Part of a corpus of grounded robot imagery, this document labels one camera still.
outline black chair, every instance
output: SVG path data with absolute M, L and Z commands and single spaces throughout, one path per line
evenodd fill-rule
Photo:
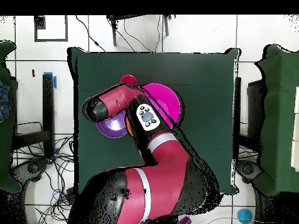
M 113 45 L 116 46 L 116 22 L 118 20 L 124 20 L 128 18 L 133 18 L 137 16 L 143 16 L 143 15 L 106 15 L 107 19 L 111 22 L 111 27 L 112 27 L 112 38 L 113 38 Z M 171 15 L 163 15 L 164 18 L 164 24 L 165 24 L 165 34 L 166 36 L 169 35 L 168 32 L 168 19 L 171 20 Z

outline jeans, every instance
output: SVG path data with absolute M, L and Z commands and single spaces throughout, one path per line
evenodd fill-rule
M 9 117 L 8 92 L 9 86 L 0 81 L 0 123 Z

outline orange object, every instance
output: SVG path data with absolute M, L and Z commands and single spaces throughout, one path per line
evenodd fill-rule
M 131 130 L 131 126 L 128 122 L 128 118 L 126 117 L 126 127 L 127 127 L 127 131 L 128 133 L 131 135 L 131 137 L 133 137 L 133 133 L 132 133 L 132 130 Z

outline green tablecloth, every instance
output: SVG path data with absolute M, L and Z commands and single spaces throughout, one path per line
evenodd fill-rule
M 15 45 L 10 41 L 0 41 L 0 81 L 9 87 L 12 87 L 12 84 L 4 60 L 15 48 Z M 13 109 L 12 88 L 10 88 L 8 93 L 8 103 L 11 109 Z M 9 175 L 12 156 L 12 134 L 13 116 L 10 111 L 9 118 L 0 123 L 0 189 L 10 193 L 18 193 L 21 190 L 21 186 Z
M 79 105 L 124 75 L 139 84 L 163 83 L 183 99 L 182 131 L 197 153 L 208 163 L 220 192 L 233 194 L 232 103 L 234 59 L 238 49 L 226 54 L 87 53 L 68 49 L 69 68 L 78 83 Z M 79 112 L 79 190 L 100 169 L 141 164 L 129 135 L 119 139 L 103 136 L 96 125 Z
M 267 95 L 264 100 L 265 120 L 260 133 L 260 165 L 265 173 L 254 183 L 266 195 L 280 191 L 299 193 L 299 172 L 291 167 L 299 53 L 270 45 L 266 47 L 263 60 L 256 64 L 264 76 Z

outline white floor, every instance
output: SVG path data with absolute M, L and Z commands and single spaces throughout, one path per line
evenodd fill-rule
M 106 51 L 132 52 L 132 49 L 117 33 L 117 47 L 113 46 L 112 28 L 106 16 L 78 16 L 90 31 L 91 37 Z M 155 51 L 158 41 L 157 25 L 159 15 L 146 15 L 126 20 L 126 30 L 138 38 L 149 50 Z M 124 31 L 124 22 L 119 21 L 118 31 L 127 39 L 135 51 L 147 51 L 138 41 Z M 241 122 L 248 122 L 247 85 L 262 76 L 255 61 L 262 58 L 263 48 L 268 44 L 280 44 L 290 51 L 299 50 L 299 17 L 283 15 L 172 15 L 169 36 L 163 37 L 164 52 L 177 53 L 223 53 L 229 48 L 238 47 L 238 76 L 242 78 Z M 162 18 L 159 22 L 160 42 L 157 52 L 161 52 Z M 46 29 L 38 30 L 39 39 L 64 39 L 65 24 L 63 16 L 46 16 Z M 81 47 L 85 51 L 98 52 L 92 40 L 88 39 L 86 29 L 75 16 L 68 16 L 68 42 L 34 42 L 33 16 L 0 16 L 0 40 L 16 43 L 16 51 L 8 55 L 6 66 L 19 81 L 18 123 L 39 121 L 42 123 L 42 84 L 41 75 L 52 72 L 57 77 L 55 98 L 55 138 L 71 136 L 74 132 L 73 87 L 74 83 L 67 65 L 67 48 Z M 38 131 L 38 124 L 21 125 L 19 132 Z M 246 124 L 241 124 L 241 132 L 246 134 Z M 64 153 L 71 154 L 65 147 Z M 23 162 L 26 155 L 14 154 L 14 165 Z M 57 172 L 48 165 L 52 185 L 57 185 Z M 74 182 L 73 172 L 64 173 L 66 187 Z M 248 208 L 254 214 L 255 199 L 251 185 L 244 184 L 236 175 L 237 195 L 225 196 L 221 205 L 204 215 L 191 216 L 192 224 L 240 224 L 237 212 Z M 47 208 L 53 191 L 46 175 L 37 182 L 30 183 L 26 194 L 26 213 L 29 224 L 37 224 L 41 211 Z

